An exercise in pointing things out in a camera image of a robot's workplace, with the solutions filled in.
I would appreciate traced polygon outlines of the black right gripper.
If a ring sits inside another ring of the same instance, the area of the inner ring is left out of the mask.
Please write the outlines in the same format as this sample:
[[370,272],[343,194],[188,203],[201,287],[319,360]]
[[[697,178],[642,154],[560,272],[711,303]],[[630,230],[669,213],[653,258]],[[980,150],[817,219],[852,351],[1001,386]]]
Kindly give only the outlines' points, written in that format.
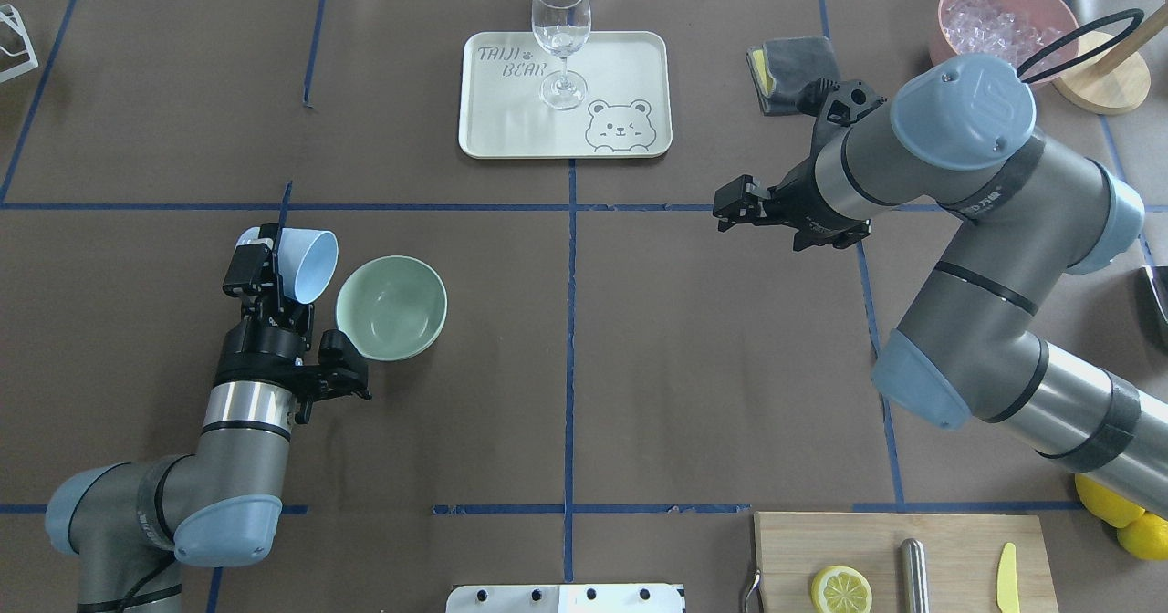
[[717,231],[725,234],[734,227],[770,227],[772,221],[797,230],[797,241],[820,241],[822,231],[815,225],[820,220],[822,198],[814,182],[813,165],[798,163],[780,184],[767,188],[752,175],[734,177],[714,193],[714,214],[745,214],[721,217]]

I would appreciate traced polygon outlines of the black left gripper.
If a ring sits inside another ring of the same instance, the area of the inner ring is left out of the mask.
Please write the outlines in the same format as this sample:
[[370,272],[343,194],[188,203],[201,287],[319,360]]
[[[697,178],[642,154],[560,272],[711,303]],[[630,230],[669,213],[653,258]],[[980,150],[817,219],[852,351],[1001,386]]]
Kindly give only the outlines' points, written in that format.
[[279,223],[263,223],[234,248],[223,277],[225,297],[239,298],[239,322],[223,337],[217,383],[255,381],[288,386],[310,348],[313,304],[284,297],[278,272]]

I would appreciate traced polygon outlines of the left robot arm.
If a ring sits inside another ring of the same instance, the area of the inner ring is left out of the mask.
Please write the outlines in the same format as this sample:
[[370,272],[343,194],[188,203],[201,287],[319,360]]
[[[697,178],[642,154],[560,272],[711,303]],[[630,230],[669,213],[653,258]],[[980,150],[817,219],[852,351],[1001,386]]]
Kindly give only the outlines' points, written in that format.
[[223,281],[239,323],[225,335],[196,450],[88,469],[53,493],[46,532],[79,560],[79,612],[178,612],[186,565],[267,558],[293,423],[324,391],[305,356],[338,252],[326,230],[266,223],[242,234]]

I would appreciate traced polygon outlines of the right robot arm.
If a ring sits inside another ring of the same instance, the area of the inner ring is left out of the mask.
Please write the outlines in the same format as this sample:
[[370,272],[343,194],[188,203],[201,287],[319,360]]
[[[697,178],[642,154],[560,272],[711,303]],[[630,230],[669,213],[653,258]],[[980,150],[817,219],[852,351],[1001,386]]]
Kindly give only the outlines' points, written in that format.
[[872,367],[888,400],[940,429],[997,423],[1044,459],[1164,514],[1164,402],[1029,329],[1064,274],[1108,266],[1142,234],[1142,197],[1044,135],[1026,82],[960,55],[885,100],[816,81],[809,155],[780,184],[714,194],[719,231],[794,230],[794,250],[850,248],[871,220],[929,197],[961,227]]

